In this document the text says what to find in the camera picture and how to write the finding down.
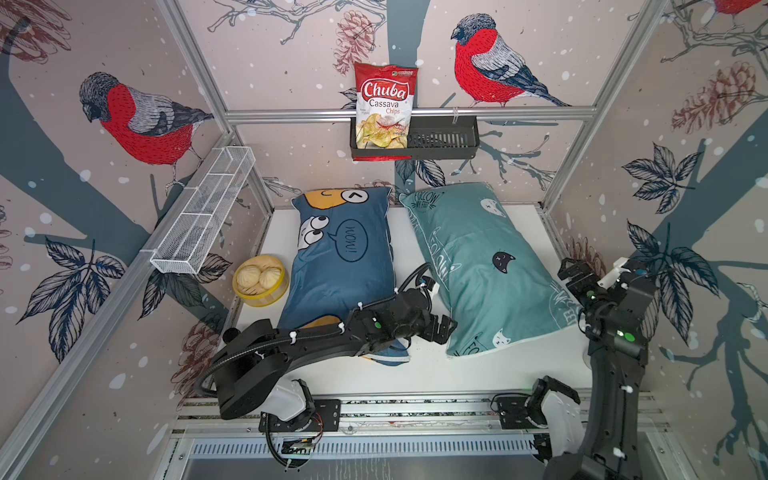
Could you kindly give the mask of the teal cat pillow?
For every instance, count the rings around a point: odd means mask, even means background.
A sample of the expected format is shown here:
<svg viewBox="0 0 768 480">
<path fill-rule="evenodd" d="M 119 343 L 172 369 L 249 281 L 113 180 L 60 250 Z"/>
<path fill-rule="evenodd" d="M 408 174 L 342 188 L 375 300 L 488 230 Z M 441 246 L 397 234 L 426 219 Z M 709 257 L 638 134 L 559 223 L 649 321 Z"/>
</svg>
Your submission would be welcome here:
<svg viewBox="0 0 768 480">
<path fill-rule="evenodd" d="M 457 323 L 448 355 L 484 354 L 577 322 L 579 304 L 545 268 L 490 186 L 431 188 L 401 195 L 400 202 Z"/>
</svg>

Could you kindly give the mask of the blue cartoon pillow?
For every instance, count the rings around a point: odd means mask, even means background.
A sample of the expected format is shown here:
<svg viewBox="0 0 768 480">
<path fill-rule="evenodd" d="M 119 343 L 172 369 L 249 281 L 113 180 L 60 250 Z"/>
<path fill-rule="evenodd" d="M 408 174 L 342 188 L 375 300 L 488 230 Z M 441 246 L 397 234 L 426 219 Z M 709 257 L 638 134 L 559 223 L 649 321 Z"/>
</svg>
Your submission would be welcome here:
<svg viewBox="0 0 768 480">
<path fill-rule="evenodd" d="M 297 253 L 278 326 L 344 321 L 361 304 L 395 294 L 388 186 L 313 190 L 292 200 Z"/>
</svg>

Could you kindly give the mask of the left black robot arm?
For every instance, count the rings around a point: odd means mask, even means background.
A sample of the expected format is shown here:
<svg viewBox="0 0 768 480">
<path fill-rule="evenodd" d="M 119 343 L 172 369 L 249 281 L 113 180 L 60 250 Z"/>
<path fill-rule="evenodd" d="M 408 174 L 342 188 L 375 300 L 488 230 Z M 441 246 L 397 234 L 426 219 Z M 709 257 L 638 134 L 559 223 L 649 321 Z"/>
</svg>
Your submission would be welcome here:
<svg viewBox="0 0 768 480">
<path fill-rule="evenodd" d="M 244 330 L 224 332 L 224 347 L 197 378 L 197 395 L 215 398 L 220 417 L 241 418 L 262 407 L 288 372 L 336 357 L 361 357 L 390 348 L 399 339 L 420 337 L 444 345 L 457 328 L 432 313 L 423 287 L 353 308 L 344 321 L 298 330 L 274 329 L 260 319 Z"/>
</svg>

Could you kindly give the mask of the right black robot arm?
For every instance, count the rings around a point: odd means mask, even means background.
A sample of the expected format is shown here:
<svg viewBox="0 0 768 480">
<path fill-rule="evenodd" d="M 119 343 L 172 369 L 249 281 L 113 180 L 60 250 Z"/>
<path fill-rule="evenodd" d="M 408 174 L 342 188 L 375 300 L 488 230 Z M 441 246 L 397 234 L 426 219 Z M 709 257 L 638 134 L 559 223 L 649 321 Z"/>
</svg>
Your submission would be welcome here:
<svg viewBox="0 0 768 480">
<path fill-rule="evenodd" d="M 545 376 L 526 402 L 529 418 L 549 431 L 546 479 L 639 479 L 639 391 L 648 363 L 643 332 L 656 286 L 639 261 L 618 260 L 598 276 L 583 260 L 565 258 L 558 277 L 581 306 L 592 372 L 589 415 L 580 421 L 574 389 Z"/>
</svg>

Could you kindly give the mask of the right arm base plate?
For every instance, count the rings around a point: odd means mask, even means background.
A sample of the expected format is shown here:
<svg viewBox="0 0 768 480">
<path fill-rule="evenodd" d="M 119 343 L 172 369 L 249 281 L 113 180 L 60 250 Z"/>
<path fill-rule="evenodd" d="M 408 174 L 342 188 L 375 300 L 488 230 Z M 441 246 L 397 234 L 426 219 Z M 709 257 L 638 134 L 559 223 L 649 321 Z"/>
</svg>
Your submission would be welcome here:
<svg viewBox="0 0 768 480">
<path fill-rule="evenodd" d="M 503 430 L 538 429 L 530 419 L 526 402 L 529 396 L 523 393 L 500 393 L 492 397 L 490 409 L 499 417 Z"/>
</svg>

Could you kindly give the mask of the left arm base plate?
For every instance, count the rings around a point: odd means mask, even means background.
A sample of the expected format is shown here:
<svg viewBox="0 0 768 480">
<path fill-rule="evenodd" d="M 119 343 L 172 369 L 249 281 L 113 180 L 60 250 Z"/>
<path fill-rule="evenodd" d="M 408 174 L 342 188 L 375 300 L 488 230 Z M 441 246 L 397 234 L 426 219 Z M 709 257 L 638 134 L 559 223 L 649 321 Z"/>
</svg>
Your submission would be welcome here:
<svg viewBox="0 0 768 480">
<path fill-rule="evenodd" d="M 258 431 L 265 433 L 269 429 L 271 433 L 337 432 L 341 416 L 341 401 L 320 399 L 314 401 L 314 406 L 315 410 L 312 414 L 302 413 L 290 421 L 283 421 L 274 415 L 262 413 Z"/>
</svg>

